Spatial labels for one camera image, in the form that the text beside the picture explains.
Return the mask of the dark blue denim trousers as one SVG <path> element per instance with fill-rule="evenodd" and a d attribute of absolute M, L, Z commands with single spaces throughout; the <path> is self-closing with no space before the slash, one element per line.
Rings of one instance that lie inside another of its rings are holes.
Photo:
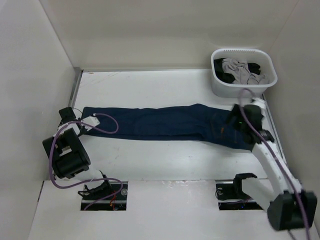
<path fill-rule="evenodd" d="M 201 141 L 249 150 L 242 134 L 226 125 L 228 110 L 203 104 L 163 108 L 85 107 L 82 117 L 97 115 L 89 135 L 138 141 Z"/>

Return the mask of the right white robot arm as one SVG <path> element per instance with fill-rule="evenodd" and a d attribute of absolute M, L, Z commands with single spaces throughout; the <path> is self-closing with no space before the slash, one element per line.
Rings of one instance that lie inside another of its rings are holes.
<path fill-rule="evenodd" d="M 263 106 L 256 101 L 245 106 L 235 104 L 226 123 L 232 123 L 241 133 L 272 188 L 264 186 L 253 173 L 240 173 L 235 176 L 231 190 L 238 198 L 252 198 L 267 213 L 274 230 L 308 231 L 314 222 L 318 199 L 313 191 L 303 189 L 278 152 L 273 135 L 263 129 Z"/>

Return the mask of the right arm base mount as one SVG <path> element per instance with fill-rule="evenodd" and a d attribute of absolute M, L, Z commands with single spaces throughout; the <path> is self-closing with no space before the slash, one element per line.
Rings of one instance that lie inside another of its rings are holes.
<path fill-rule="evenodd" d="M 248 195 L 236 193 L 234 184 L 230 180 L 218 180 L 215 182 L 215 187 L 215 197 L 220 211 L 262 210 Z"/>

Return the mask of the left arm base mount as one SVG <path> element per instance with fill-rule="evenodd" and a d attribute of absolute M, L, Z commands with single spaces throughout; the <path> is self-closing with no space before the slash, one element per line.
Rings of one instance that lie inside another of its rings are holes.
<path fill-rule="evenodd" d="M 78 191 L 81 196 L 81 211 L 126 211 L 128 199 L 128 182 L 122 184 L 111 181 L 109 184 L 103 183 L 95 192 L 88 192 L 84 186 L 83 190 Z"/>

